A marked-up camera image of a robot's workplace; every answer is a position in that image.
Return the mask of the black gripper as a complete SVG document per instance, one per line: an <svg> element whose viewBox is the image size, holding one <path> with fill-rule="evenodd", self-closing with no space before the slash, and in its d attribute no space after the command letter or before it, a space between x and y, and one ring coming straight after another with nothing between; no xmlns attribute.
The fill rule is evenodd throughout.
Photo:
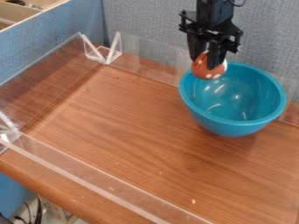
<svg viewBox="0 0 299 224"><path fill-rule="evenodd" d="M234 10L243 3L235 0L196 0L196 10L182 10L179 30L187 34L191 60L208 46L208 69L223 64L227 51L239 50L243 31L232 24Z"/></svg>

